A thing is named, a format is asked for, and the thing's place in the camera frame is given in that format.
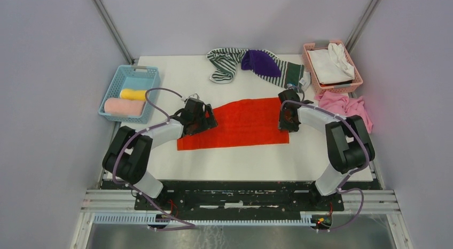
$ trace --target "green cloth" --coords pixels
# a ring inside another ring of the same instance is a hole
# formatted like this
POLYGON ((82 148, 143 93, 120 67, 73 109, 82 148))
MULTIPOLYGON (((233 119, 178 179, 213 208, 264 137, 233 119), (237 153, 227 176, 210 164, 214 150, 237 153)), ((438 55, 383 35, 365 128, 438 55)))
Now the green cloth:
MULTIPOLYGON (((247 50, 248 49, 220 48, 208 52, 206 57, 217 68, 209 79, 216 83, 232 82, 236 75, 236 66, 241 63, 247 50)), ((299 85, 299 80, 303 76, 303 65, 283 61, 268 50, 261 51, 267 53, 275 61, 282 72, 282 75, 280 77, 269 77, 257 74, 258 77, 282 88, 287 88, 289 85, 299 85)))

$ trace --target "pink cloth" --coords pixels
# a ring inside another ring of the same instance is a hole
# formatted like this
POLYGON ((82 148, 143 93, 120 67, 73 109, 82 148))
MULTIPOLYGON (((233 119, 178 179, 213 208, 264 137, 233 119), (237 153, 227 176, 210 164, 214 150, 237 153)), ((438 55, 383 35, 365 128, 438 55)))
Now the pink cloth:
POLYGON ((319 101, 319 106, 321 108, 332 113, 345 116, 359 115, 365 123, 366 130, 368 133, 371 133, 373 123, 363 106, 365 101, 363 101, 362 96, 359 98, 349 98, 342 94, 326 91, 323 94, 316 95, 315 100, 319 101))
POLYGON ((118 116, 142 115, 144 101, 123 98, 109 98, 104 103, 104 112, 118 116))

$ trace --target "white wall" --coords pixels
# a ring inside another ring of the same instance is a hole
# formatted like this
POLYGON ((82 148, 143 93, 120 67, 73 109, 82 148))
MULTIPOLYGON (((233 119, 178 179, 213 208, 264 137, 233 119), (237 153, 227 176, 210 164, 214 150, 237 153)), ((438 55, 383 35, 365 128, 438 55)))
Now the white wall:
POLYGON ((453 0, 382 0, 352 58, 416 248, 451 248, 453 0))
POLYGON ((130 53, 204 55, 220 47, 300 53, 346 41, 369 0, 103 0, 130 53))
POLYGON ((91 0, 0 0, 0 248, 67 248, 124 60, 91 0))

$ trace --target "white towel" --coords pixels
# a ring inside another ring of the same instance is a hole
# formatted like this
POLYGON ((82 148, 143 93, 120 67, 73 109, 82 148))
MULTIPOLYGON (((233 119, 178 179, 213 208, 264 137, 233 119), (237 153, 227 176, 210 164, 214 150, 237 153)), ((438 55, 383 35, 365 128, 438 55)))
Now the white towel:
POLYGON ((354 67, 346 60, 343 45, 330 43, 327 50, 310 50, 308 55, 320 84, 347 82, 354 79, 354 67))

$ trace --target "white tabletop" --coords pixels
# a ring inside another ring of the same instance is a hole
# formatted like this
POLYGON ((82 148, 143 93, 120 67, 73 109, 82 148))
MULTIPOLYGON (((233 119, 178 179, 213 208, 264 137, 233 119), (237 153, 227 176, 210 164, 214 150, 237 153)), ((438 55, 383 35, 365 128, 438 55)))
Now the white tabletop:
MULTIPOLYGON (((302 63, 300 55, 279 57, 302 63)), ((241 99, 277 97, 283 91, 240 67, 231 83, 214 83, 209 76, 215 67, 206 56, 140 57, 138 65, 157 67, 162 87, 186 97, 198 93, 200 99, 213 108, 241 99)), ((314 95, 310 87, 306 99, 313 100, 314 95)), ((166 91, 158 93, 155 103, 170 115, 184 107, 177 96, 166 91)), ((165 116, 155 110, 148 124, 122 125, 139 130, 164 119, 165 116)), ((301 125, 297 133, 290 134, 289 144, 178 151, 176 141, 170 141, 151 152, 148 171, 160 180, 313 181, 328 164, 325 136, 310 126, 301 125)), ((371 172, 367 168, 350 180, 371 181, 371 172)))

